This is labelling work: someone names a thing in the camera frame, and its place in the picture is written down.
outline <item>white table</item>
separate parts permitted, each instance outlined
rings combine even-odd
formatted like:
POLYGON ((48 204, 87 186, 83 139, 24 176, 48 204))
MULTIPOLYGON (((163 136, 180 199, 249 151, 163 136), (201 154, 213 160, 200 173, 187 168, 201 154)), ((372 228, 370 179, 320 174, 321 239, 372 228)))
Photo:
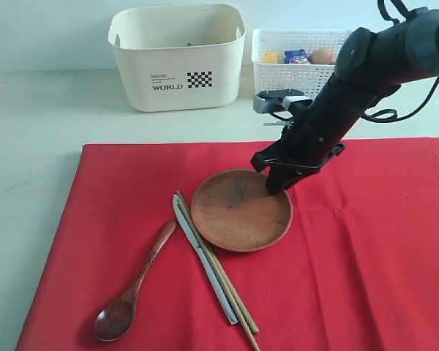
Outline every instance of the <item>white table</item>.
MULTIPOLYGON (((276 140, 282 127, 252 109, 251 67, 241 93, 214 109, 141 113, 117 71, 0 75, 0 351, 15 349, 85 143, 276 140)), ((410 83, 377 107, 411 112, 433 80, 410 83)), ((439 136, 439 88, 417 116, 359 121, 346 138, 439 136)))

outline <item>blue package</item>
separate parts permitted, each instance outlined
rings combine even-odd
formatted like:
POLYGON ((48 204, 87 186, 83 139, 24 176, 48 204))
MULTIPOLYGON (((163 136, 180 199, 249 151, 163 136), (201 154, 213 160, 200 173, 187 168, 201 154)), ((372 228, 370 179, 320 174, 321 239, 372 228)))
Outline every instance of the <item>blue package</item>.
POLYGON ((307 58, 306 50, 289 50, 285 51, 285 63, 286 64, 308 64, 309 59, 307 58))

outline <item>white plastic basket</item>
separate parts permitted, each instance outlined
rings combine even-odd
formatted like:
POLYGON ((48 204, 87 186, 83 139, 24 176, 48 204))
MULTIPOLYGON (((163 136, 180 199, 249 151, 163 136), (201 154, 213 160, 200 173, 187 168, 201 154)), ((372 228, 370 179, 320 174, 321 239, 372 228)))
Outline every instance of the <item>white plastic basket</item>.
POLYGON ((284 56, 286 50, 305 49, 310 55, 318 48, 331 48, 334 60, 351 31, 320 29, 256 29, 252 33, 252 64, 255 93, 294 88, 315 98, 334 72, 332 64, 278 64, 260 62, 262 53, 284 56))
POLYGON ((118 13, 108 40, 134 108, 183 110, 237 98, 245 30, 232 6, 174 4, 118 13))

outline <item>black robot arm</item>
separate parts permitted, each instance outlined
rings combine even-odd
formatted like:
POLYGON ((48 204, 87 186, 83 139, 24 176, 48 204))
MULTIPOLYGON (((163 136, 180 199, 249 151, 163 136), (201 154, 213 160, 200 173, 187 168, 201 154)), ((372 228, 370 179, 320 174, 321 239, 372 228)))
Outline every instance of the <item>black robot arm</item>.
POLYGON ((286 110, 292 115, 281 138, 251 160, 257 172, 270 167, 266 188, 271 195, 318 173, 344 151, 341 139, 359 118, 394 122, 412 116, 398 117, 395 110, 365 114, 403 83, 438 77, 427 100, 434 92, 439 83, 439 10, 408 11, 400 0, 391 1, 405 20, 390 18, 378 0, 380 13, 394 26, 379 33, 356 29, 339 52, 334 74, 313 101, 293 89, 262 91, 255 97, 258 113, 286 110), (383 114, 389 117, 378 118, 383 114))

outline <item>chopsticks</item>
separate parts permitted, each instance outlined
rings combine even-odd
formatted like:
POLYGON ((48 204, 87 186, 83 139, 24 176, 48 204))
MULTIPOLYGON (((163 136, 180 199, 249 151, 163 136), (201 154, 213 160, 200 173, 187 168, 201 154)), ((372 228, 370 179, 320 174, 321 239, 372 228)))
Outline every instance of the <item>chopsticks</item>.
POLYGON ((195 237, 197 238, 197 241, 200 244, 202 250, 205 252, 206 258, 210 262, 211 268, 217 275, 219 284, 223 288, 223 291, 225 292, 225 295, 228 298, 231 307, 236 313, 236 316, 238 317, 239 322, 241 323, 242 328, 244 329, 247 335, 247 338, 252 344, 254 350, 260 351, 260 348, 253 335, 258 333, 257 325, 254 323, 252 317, 250 316, 249 311, 247 311, 246 306, 244 305, 241 298, 239 297, 239 294, 236 292, 236 289, 234 289, 233 284, 229 280, 228 275, 226 274, 225 270, 221 266, 221 263, 218 260, 218 257, 215 255, 209 242, 203 239, 201 234, 198 232, 196 226, 194 225, 192 221, 192 217, 190 216, 189 206, 187 205, 187 202, 185 201, 184 197, 182 196, 179 190, 176 192, 176 194, 179 197, 179 208, 181 209, 185 219, 187 220, 190 228, 192 229, 195 237))

